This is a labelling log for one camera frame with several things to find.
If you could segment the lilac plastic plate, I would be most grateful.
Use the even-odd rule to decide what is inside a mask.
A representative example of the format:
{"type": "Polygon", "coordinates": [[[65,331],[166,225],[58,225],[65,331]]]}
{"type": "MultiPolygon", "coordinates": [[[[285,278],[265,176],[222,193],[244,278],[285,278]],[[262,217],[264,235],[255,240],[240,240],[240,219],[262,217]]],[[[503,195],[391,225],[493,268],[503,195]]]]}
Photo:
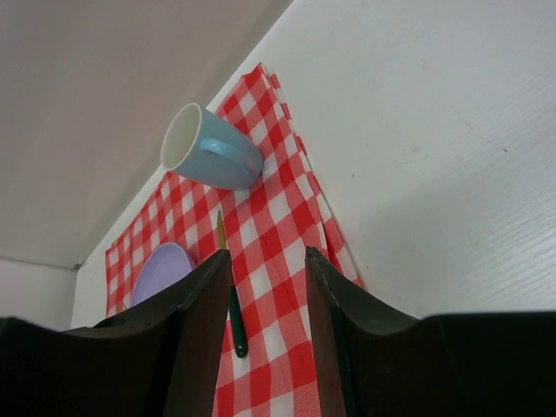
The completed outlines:
{"type": "Polygon", "coordinates": [[[158,246],[142,266],[134,286],[130,306],[140,304],[187,276],[196,263],[191,255],[174,242],[158,246]]]}

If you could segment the gold knife dark handle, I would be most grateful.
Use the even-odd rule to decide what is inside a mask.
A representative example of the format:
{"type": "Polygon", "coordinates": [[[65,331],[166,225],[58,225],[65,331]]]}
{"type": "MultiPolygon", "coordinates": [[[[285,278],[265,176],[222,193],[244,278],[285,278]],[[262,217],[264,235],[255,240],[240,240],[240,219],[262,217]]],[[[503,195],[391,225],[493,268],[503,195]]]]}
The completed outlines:
{"type": "MultiPolygon", "coordinates": [[[[222,219],[222,212],[219,211],[216,218],[216,233],[220,249],[227,249],[225,229],[222,219]]],[[[231,332],[235,347],[235,354],[243,359],[248,355],[248,337],[242,319],[242,311],[239,296],[235,288],[234,281],[231,281],[229,288],[229,317],[231,332]]]]}

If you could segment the red white checkered cloth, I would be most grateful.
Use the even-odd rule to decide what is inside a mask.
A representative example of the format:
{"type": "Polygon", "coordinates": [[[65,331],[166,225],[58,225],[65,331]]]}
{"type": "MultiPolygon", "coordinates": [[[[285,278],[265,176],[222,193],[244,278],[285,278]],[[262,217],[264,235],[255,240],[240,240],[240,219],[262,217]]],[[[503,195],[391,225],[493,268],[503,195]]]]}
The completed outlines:
{"type": "Polygon", "coordinates": [[[222,220],[248,337],[236,356],[226,334],[215,390],[216,416],[317,416],[305,280],[307,247],[318,248],[349,280],[357,273],[309,166],[273,72],[241,76],[216,111],[260,149],[261,179],[231,192],[164,175],[135,219],[105,254],[107,315],[131,302],[139,273],[161,244],[175,242],[195,261],[218,247],[222,220]]]}

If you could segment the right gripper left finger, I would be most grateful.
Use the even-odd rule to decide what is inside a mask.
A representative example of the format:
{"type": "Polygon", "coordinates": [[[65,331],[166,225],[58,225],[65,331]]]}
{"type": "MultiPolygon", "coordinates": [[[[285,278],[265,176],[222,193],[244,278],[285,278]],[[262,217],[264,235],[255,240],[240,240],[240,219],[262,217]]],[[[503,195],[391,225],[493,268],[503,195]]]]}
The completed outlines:
{"type": "Polygon", "coordinates": [[[4,416],[209,416],[222,354],[231,256],[94,327],[1,320],[4,416]]]}

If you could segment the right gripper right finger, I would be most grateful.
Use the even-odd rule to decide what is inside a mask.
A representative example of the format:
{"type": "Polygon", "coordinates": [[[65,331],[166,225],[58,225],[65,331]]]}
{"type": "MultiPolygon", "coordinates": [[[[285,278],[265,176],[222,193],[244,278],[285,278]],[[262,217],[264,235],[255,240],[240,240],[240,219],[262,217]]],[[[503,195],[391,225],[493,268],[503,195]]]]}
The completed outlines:
{"type": "Polygon", "coordinates": [[[554,415],[554,312],[416,319],[317,248],[307,248],[305,271],[323,415],[554,415]]]}

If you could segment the white mug blue handle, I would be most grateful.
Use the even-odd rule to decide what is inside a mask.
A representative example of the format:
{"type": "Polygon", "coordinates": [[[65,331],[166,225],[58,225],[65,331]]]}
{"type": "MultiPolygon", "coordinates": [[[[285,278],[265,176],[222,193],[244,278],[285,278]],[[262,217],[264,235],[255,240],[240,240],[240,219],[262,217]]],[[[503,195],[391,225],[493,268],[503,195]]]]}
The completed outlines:
{"type": "Polygon", "coordinates": [[[167,129],[160,164],[214,188],[244,190],[257,182],[264,160],[242,132],[199,104],[189,103],[167,129]]]}

